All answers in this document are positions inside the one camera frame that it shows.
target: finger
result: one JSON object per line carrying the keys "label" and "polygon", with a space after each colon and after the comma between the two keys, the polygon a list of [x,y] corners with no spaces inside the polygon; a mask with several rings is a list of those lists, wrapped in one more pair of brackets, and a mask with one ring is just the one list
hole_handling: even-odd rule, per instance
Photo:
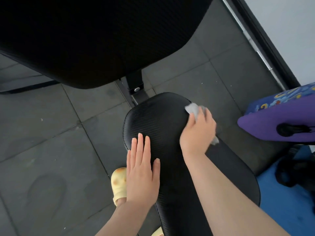
{"label": "finger", "polygon": [[198,113],[198,118],[197,118],[197,122],[200,122],[200,121],[206,121],[203,114],[202,107],[199,107],[199,113]]}
{"label": "finger", "polygon": [[206,108],[206,122],[211,122],[213,120],[212,114],[208,108]]}
{"label": "finger", "polygon": [[130,170],[135,167],[137,153],[137,139],[133,138],[131,141],[131,153],[130,153]]}
{"label": "finger", "polygon": [[193,113],[191,113],[191,114],[189,115],[189,118],[188,118],[186,127],[190,128],[190,127],[194,126],[195,122],[196,122],[196,121],[195,121],[195,115],[194,115]]}
{"label": "finger", "polygon": [[141,165],[143,156],[143,135],[138,134],[138,145],[137,145],[137,154],[136,154],[136,166]]}
{"label": "finger", "polygon": [[156,158],[153,163],[153,168],[152,168],[152,182],[155,182],[155,184],[158,184],[159,186],[160,186],[160,170],[161,170],[160,159]]}
{"label": "finger", "polygon": [[128,152],[127,152],[127,176],[130,173],[130,155],[131,155],[131,151],[128,150]]}
{"label": "finger", "polygon": [[148,136],[146,136],[146,140],[144,141],[142,164],[146,164],[151,168],[151,144]]}

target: yellow crocs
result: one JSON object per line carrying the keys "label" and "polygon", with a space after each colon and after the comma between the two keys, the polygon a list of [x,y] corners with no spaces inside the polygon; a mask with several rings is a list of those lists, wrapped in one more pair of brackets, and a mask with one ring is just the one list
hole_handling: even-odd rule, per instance
{"label": "yellow crocs", "polygon": [[158,228],[153,234],[152,236],[160,236],[160,235],[164,235],[163,231],[162,231],[162,227]]}
{"label": "yellow crocs", "polygon": [[112,189],[114,193],[114,204],[117,206],[117,200],[123,197],[127,197],[127,168],[121,167],[116,169],[111,177]]}

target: floor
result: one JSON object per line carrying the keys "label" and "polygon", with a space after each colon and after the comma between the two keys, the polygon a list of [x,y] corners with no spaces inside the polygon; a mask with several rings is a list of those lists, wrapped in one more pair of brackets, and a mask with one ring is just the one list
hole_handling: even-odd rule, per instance
{"label": "floor", "polygon": [[[258,140],[236,122],[280,88],[223,6],[214,0],[188,43],[143,70],[153,96],[175,92],[210,109],[217,134],[261,173],[287,146]],[[109,176],[125,166],[124,117],[114,83],[62,84],[0,95],[0,235],[94,235],[115,210]],[[140,236],[159,227],[152,208]]]}

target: textured vinyl surface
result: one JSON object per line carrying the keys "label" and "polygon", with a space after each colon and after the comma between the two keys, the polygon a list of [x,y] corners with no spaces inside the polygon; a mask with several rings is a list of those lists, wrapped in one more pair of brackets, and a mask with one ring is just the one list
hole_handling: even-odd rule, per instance
{"label": "textured vinyl surface", "polygon": [[[151,162],[161,160],[160,190],[156,209],[165,236],[212,235],[185,165],[179,138],[188,120],[186,98],[174,93],[158,94],[132,108],[124,122],[128,149],[138,133],[151,139]],[[206,152],[208,158],[255,204],[260,203],[257,180],[246,164],[220,141]]]}
{"label": "textured vinyl surface", "polygon": [[77,88],[110,83],[183,47],[212,0],[3,0],[0,52]]}

